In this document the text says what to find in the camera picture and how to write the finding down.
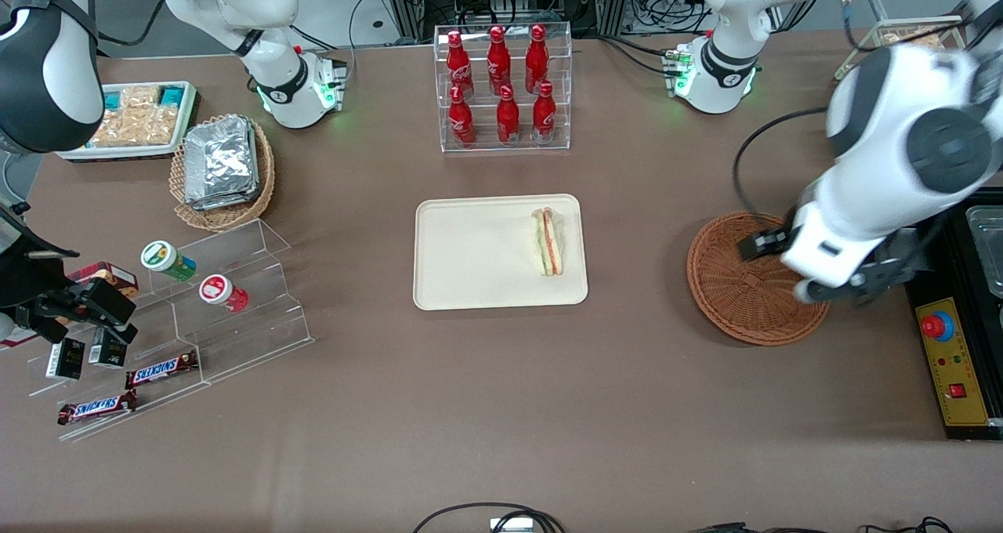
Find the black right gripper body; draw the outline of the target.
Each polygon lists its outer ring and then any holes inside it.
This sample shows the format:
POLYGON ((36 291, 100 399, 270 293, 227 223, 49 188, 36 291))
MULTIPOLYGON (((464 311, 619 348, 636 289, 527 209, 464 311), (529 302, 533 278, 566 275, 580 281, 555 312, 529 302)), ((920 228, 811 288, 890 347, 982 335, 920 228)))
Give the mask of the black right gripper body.
POLYGON ((2 211, 1 307, 14 318, 14 310, 37 304, 60 314, 80 306, 73 294, 75 283, 66 277, 64 260, 80 253, 42 239, 12 209, 2 211))

